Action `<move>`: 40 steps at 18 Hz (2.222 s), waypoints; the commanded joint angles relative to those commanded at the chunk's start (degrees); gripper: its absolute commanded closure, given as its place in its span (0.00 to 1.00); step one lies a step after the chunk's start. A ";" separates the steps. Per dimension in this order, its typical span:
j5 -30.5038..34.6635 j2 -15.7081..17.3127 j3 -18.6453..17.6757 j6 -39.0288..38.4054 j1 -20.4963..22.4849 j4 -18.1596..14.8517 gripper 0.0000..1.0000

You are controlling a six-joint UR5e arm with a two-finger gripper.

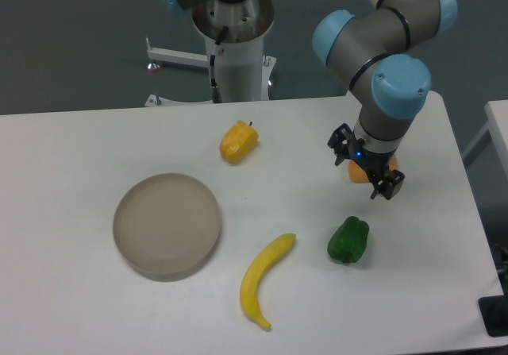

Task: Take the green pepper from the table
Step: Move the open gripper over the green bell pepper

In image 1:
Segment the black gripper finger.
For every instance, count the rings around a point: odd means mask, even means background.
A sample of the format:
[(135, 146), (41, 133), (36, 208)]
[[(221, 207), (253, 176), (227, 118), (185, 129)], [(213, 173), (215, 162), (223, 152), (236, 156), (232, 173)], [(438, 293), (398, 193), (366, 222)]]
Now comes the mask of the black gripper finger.
[(351, 129), (347, 124), (338, 126), (331, 134), (328, 140), (328, 146), (335, 155), (336, 166), (339, 166), (344, 160), (350, 159), (348, 144), (351, 139)]
[(402, 188), (405, 175), (399, 170), (386, 170), (381, 176), (373, 176), (371, 184), (374, 188), (370, 199), (381, 195), (386, 200), (392, 200)]

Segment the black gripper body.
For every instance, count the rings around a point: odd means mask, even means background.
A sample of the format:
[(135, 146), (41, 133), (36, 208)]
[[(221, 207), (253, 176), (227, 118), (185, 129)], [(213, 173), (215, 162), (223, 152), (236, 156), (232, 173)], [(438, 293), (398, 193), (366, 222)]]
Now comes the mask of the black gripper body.
[(361, 168), (370, 183), (385, 183), (394, 178), (390, 163), (394, 141), (382, 140), (368, 133), (362, 125), (351, 129), (343, 125), (344, 157)]

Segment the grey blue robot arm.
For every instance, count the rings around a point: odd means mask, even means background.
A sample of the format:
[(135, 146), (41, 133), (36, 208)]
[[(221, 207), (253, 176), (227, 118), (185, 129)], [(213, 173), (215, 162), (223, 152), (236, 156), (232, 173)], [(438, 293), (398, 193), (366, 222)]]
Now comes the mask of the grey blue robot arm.
[[(337, 10), (320, 21), (312, 46), (319, 60), (360, 102), (354, 126), (340, 125), (328, 142), (337, 163), (350, 160), (366, 174), (374, 196), (391, 199), (405, 176), (390, 169), (410, 124), (431, 87), (429, 69), (408, 50), (449, 29), (456, 0), (370, 0), (374, 11), (358, 18)], [(212, 100), (259, 101), (264, 37), (275, 10), (271, 0), (164, 0), (176, 11), (189, 10), (206, 42), (205, 65)]]

